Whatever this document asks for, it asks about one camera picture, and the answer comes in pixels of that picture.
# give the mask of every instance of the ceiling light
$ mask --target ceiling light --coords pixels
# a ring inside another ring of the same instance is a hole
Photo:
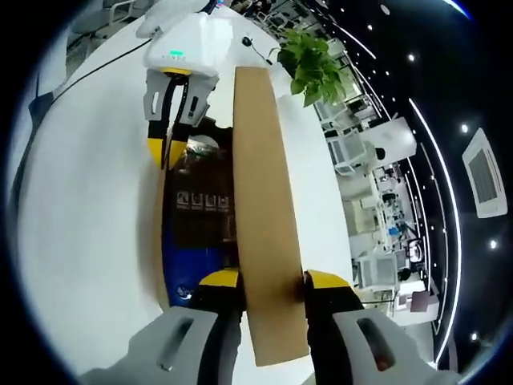
[[[458,205],[456,203],[456,196],[454,194],[454,189],[452,187],[452,182],[450,181],[449,172],[447,171],[446,162],[443,159],[442,153],[440,152],[440,148],[438,147],[438,144],[436,140],[434,139],[433,134],[431,133],[431,130],[429,126],[426,123],[426,120],[422,116],[421,112],[419,111],[417,104],[412,99],[409,99],[411,107],[414,109],[415,114],[422,122],[422,125],[426,129],[427,135],[430,137],[431,142],[434,145],[434,150],[437,153],[438,159],[440,160],[440,164],[442,165],[443,174],[446,178],[447,186],[449,187],[449,195],[450,195],[450,201],[452,203],[452,210],[451,212],[454,215],[454,225],[456,229],[456,245],[457,245],[457,268],[456,268],[456,288],[455,288],[455,294],[454,294],[454,302],[452,306],[452,310],[450,312],[450,318],[449,323],[447,324],[446,333],[442,340],[442,345],[440,346],[438,353],[436,355],[435,362],[438,363],[440,359],[442,358],[443,351],[445,350],[447,346],[447,341],[449,340],[450,333],[452,332],[452,326],[454,325],[454,318],[456,316],[456,310],[458,309],[458,300],[459,300],[459,290],[461,287],[461,281],[462,281],[462,233],[459,226],[459,213],[458,213]]]
[[[367,48],[366,46],[363,45],[363,43],[358,40],[357,38],[355,38],[354,36],[352,36],[347,30],[345,30],[344,28],[342,28],[341,26],[337,25],[337,27],[342,31],[344,32],[345,34],[347,34],[352,40],[354,40],[354,42],[356,44],[358,44],[361,48],[363,48],[364,50],[366,50],[366,52],[372,57],[372,59],[376,59],[376,55],[373,54],[369,48]]]
[[[388,6],[386,6],[385,4],[381,4],[380,8],[382,9],[385,15],[390,16],[390,10],[388,9]]]

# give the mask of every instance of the office chair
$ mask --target office chair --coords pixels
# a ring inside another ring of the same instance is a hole
[[[367,159],[366,147],[356,129],[347,135],[336,130],[335,132],[335,136],[326,138],[333,166],[339,175],[352,175],[357,171],[356,165]]]
[[[73,48],[79,41],[87,39],[86,57],[92,52],[93,39],[100,39],[96,32],[106,26],[123,22],[132,16],[135,0],[103,0],[103,9],[79,16],[71,32],[79,37],[68,46]]]

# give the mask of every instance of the white table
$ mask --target white table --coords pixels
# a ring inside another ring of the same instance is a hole
[[[240,43],[242,37],[253,38],[265,55],[277,43],[230,9],[221,7],[215,16],[232,21],[235,38],[208,115],[228,127],[235,66],[267,66]],[[139,24],[107,40],[68,84],[139,45]],[[157,169],[146,145],[143,53],[103,68],[59,99],[36,137],[22,187],[20,268],[27,298],[51,345],[78,374],[117,361],[129,338],[161,313],[151,271]],[[302,108],[301,95],[289,95],[290,79],[281,65],[270,68],[270,74],[303,267],[351,282],[344,212],[317,116],[312,107]],[[245,317],[241,329],[234,384],[299,384],[312,373],[309,357],[256,368]]]

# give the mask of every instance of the brown cardboard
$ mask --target brown cardboard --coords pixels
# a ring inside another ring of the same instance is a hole
[[[289,173],[265,68],[238,67],[233,106],[237,244],[258,367],[309,353]]]

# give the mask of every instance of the green plant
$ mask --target green plant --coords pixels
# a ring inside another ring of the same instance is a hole
[[[293,77],[290,91],[305,94],[305,107],[322,98],[326,103],[341,102],[345,90],[339,65],[328,54],[328,44],[303,31],[286,30],[286,43],[278,52],[278,62]]]

